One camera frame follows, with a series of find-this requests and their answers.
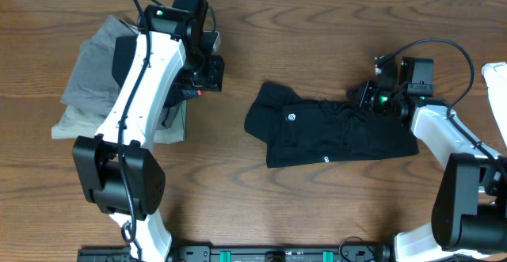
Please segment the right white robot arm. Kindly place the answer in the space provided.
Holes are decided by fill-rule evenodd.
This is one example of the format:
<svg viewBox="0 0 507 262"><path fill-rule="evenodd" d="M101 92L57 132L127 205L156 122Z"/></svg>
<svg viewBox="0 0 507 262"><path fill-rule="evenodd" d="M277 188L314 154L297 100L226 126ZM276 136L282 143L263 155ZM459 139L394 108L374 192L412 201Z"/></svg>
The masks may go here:
<svg viewBox="0 0 507 262"><path fill-rule="evenodd" d="M375 60L377 81L347 92L360 109L401 120L444 167L431 221L396 234L384 261L471 261L506 250L506 158L433 96L431 59Z"/></svg>

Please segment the black t-shirt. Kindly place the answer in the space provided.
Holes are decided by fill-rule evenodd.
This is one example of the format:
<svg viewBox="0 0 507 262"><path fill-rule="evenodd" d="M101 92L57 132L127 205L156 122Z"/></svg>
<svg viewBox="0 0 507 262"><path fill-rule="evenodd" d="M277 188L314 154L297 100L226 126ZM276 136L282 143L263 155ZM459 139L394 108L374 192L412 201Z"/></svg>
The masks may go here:
<svg viewBox="0 0 507 262"><path fill-rule="evenodd" d="M269 168L419 153L415 136L393 117L367 114L349 102L302 98L274 82L262 84L244 129L266 144Z"/></svg>

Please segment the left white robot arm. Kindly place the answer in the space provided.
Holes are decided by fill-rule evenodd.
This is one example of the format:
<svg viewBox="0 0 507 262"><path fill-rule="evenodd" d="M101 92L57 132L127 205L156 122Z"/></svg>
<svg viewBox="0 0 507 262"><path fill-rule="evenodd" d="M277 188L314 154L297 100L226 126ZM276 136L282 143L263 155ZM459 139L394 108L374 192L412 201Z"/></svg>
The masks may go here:
<svg viewBox="0 0 507 262"><path fill-rule="evenodd" d="M154 6L143 31L116 41L113 63L125 72L112 111L72 155L86 200L120 227L122 249L81 249L79 261L165 261L172 236L159 210L166 176L154 158L154 134L170 88L220 88L219 33L204 30L208 4Z"/></svg>

